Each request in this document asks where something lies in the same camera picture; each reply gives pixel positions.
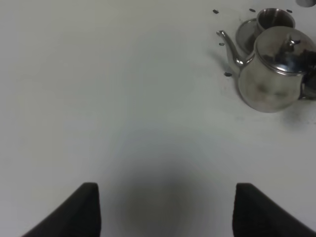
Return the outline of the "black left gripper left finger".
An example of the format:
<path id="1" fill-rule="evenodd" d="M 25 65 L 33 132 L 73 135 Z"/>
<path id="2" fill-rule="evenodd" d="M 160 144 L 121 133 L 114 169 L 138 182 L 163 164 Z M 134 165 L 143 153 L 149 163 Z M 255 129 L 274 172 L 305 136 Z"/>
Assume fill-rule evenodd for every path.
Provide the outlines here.
<path id="1" fill-rule="evenodd" d="M 83 183 L 25 237 L 99 237 L 101 208 L 97 183 Z"/>

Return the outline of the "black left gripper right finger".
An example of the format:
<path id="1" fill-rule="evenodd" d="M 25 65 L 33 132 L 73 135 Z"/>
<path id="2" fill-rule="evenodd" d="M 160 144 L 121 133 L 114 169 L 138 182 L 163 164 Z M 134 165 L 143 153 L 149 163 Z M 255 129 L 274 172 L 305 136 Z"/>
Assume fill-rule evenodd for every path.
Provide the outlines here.
<path id="1" fill-rule="evenodd" d="M 238 183 L 232 221 L 235 237 L 314 237 L 316 232 L 294 218 L 257 187 Z"/>

